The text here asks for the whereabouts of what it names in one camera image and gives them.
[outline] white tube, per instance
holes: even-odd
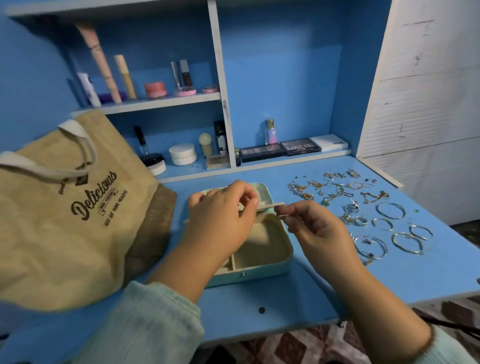
[[[84,87],[85,93],[87,94],[88,99],[90,100],[90,103],[94,108],[99,108],[102,106],[100,103],[100,99],[98,98],[98,95],[95,92],[95,88],[93,87],[92,82],[90,81],[90,78],[88,77],[88,74],[84,72],[77,72],[78,78],[80,78],[80,82],[82,82],[82,86]]]

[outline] mint green jewelry box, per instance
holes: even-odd
[[[259,204],[273,203],[267,187],[251,183],[259,196]],[[290,270],[293,247],[282,220],[273,209],[257,213],[246,242],[230,256],[210,279],[207,287],[276,276]]]

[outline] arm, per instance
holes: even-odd
[[[297,237],[313,268],[347,304],[372,363],[408,363],[415,358],[420,363],[426,355],[429,363],[458,363],[453,359],[457,357],[463,363],[474,363],[448,335],[434,335],[430,326],[363,266],[345,225],[330,211],[313,201],[301,201],[278,206],[276,212],[289,215],[284,218],[288,230]],[[442,356],[439,350],[453,354]]]
[[[239,202],[245,205],[241,215]],[[119,305],[72,362],[190,362],[204,336],[195,303],[222,262],[247,239],[257,204],[256,192],[243,181],[190,196],[190,222],[179,245],[147,285],[127,286]]]

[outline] purple item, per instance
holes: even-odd
[[[122,101],[125,101],[127,99],[127,93],[124,92],[124,91],[119,91],[119,94],[120,94],[120,98]],[[100,103],[103,105],[103,104],[109,104],[110,102],[113,102],[113,99],[112,99],[112,94],[108,93],[108,94],[99,94],[98,95],[98,99],[100,100]],[[87,103],[89,105],[92,105],[90,103],[90,100],[87,99]]]

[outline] white wall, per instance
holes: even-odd
[[[480,1],[394,3],[357,156],[445,223],[480,219]]]

